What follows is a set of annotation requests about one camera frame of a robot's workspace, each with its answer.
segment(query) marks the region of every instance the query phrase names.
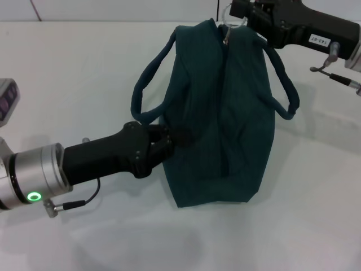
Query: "white table surface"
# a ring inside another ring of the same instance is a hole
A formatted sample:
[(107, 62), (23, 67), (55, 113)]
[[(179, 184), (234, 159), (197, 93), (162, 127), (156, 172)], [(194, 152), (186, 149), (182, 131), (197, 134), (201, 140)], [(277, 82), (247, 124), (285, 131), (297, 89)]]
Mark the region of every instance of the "white table surface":
[[(0, 135), (19, 152), (119, 131), (132, 120), (138, 77), (177, 25), (0, 23), (0, 77), (21, 91)], [(280, 55), (301, 108), (293, 121), (278, 119), (261, 189), (248, 204), (177, 209), (162, 166), (143, 180), (115, 174), (91, 204), (57, 218), (41, 203), (1, 213), (1, 270), (361, 270), (361, 98), (309, 72), (325, 55), (298, 46)], [(145, 93), (145, 110), (161, 102), (173, 60), (174, 51)], [(329, 70), (361, 81), (342, 66)], [(84, 183), (54, 201), (86, 199), (95, 188)]]

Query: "bag handle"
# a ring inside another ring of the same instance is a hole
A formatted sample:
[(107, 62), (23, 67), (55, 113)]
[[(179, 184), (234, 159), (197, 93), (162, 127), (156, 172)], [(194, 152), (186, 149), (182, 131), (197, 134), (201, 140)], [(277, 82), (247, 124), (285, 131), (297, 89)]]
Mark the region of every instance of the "bag handle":
[(142, 75), (140, 76), (137, 84), (134, 87), (133, 96), (131, 97), (131, 107), (130, 111), (136, 120), (142, 124), (150, 124), (155, 121), (159, 116), (161, 116), (170, 103), (169, 97), (166, 96), (164, 101), (157, 106), (156, 108), (142, 113), (142, 99), (143, 99), (143, 90), (148, 86), (152, 81), (154, 75), (158, 71), (160, 64), (163, 59), (167, 56), (170, 49), (173, 47), (175, 42), (175, 31), (170, 36), (168, 43), (165, 45), (163, 50), (158, 54), (156, 58), (146, 67)]
[(284, 90), (286, 91), (289, 100), (288, 110), (286, 111), (286, 109), (284, 109), (283, 106), (274, 97), (272, 97), (272, 95), (259, 95), (259, 98), (274, 108), (282, 118), (285, 120), (291, 120), (296, 114), (297, 109), (300, 107), (300, 97), (298, 96), (297, 90), (290, 78), (287, 76), (284, 64), (275, 49), (269, 47), (267, 42), (261, 38), (257, 39), (256, 41), (261, 45), (270, 58), (271, 63), (276, 70), (277, 76), (281, 81)]

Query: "cloth bag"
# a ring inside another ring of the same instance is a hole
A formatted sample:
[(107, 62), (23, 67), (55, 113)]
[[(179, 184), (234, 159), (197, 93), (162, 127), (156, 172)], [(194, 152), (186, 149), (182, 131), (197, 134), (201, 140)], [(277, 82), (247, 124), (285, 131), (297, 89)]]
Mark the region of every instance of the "cloth bag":
[[(275, 112), (290, 120), (300, 99), (283, 63), (267, 42), (247, 27), (231, 31), (213, 19), (179, 26), (137, 82), (133, 117), (144, 125), (160, 117), (169, 128), (192, 132), (193, 144), (176, 148), (163, 163), (178, 207), (248, 202), (257, 193), (275, 133)], [(141, 112), (142, 92), (176, 41), (176, 57), (164, 101)], [(289, 99), (288, 110), (272, 97), (265, 51)]]

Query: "dark green fabric bag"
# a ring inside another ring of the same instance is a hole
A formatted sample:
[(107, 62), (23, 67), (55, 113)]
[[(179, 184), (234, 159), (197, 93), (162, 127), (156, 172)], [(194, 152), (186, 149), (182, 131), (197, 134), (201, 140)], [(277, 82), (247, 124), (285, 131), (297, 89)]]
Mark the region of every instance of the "dark green fabric bag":
[[(276, 51), (247, 27), (224, 28), (213, 20), (177, 27), (137, 82), (131, 113), (142, 124), (158, 117), (170, 128), (192, 131), (194, 143), (176, 148), (163, 163), (178, 207), (248, 202), (257, 193), (275, 133), (275, 111), (290, 120), (300, 99)], [(164, 102), (141, 113), (142, 92), (176, 41), (176, 58)], [(263, 50), (289, 99), (285, 110), (272, 97)]]

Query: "silver metal ring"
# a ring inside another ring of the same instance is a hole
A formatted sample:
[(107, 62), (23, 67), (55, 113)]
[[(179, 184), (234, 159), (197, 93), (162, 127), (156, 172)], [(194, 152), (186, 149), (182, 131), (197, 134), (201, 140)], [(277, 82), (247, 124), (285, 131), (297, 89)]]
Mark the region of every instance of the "silver metal ring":
[(232, 29), (236, 29), (236, 28), (240, 28), (242, 27), (246, 22), (247, 22), (247, 17), (243, 18), (243, 21), (241, 22), (240, 25), (231, 25), (229, 23), (226, 22), (226, 11), (227, 9), (232, 6), (232, 3), (229, 3), (224, 9), (223, 9), (223, 12), (222, 12), (222, 22), (225, 26), (229, 27), (229, 28), (232, 28)]

